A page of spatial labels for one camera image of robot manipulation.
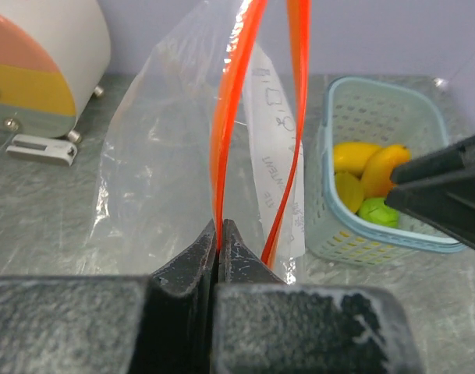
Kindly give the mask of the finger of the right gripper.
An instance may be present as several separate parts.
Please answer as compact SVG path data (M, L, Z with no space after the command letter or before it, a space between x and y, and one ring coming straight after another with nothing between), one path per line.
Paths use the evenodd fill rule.
M399 165L391 181L401 185L465 170L475 170L475 135Z
M475 182L400 185L386 203L475 250Z

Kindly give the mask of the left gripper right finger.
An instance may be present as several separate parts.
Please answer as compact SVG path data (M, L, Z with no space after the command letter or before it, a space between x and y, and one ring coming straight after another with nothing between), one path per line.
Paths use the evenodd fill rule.
M418 373L406 313L382 288L286 284L222 229L214 288L214 373Z

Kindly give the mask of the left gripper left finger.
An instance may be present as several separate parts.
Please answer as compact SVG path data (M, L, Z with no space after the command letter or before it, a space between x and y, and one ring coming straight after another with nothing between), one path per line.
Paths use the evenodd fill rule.
M151 274L0 277L0 373L205 373L214 234Z

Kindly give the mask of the light blue plastic basket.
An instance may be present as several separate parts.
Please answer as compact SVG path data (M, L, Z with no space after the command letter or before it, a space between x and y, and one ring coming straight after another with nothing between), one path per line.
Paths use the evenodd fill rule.
M399 165L449 145L459 132L426 79L334 80L306 162L307 249L357 266L460 252L455 239L385 204Z

